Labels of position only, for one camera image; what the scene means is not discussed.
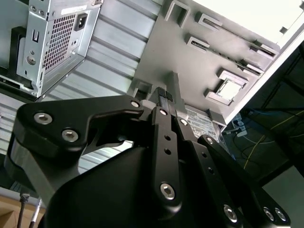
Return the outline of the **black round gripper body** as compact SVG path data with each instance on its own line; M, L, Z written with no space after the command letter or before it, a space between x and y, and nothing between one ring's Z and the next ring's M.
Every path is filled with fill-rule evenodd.
M161 152L159 165L143 147L98 165L63 185L52 197L44 228L207 228L198 177L181 144L174 171Z

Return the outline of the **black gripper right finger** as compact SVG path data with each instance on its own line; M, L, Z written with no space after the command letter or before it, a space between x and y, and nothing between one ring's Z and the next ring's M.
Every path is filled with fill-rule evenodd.
M165 93L174 128L186 153L189 167L198 177L207 206L208 228L289 228L291 220L283 208L221 147L214 138L196 138L190 124L178 116L174 97Z

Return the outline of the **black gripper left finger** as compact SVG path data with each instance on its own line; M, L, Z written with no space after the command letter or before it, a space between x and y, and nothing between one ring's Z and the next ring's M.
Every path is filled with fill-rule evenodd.
M48 207L63 185L128 149L148 149L157 165L166 149L174 171L178 149L171 120L168 109L146 108L128 95L25 104L13 127L9 172Z

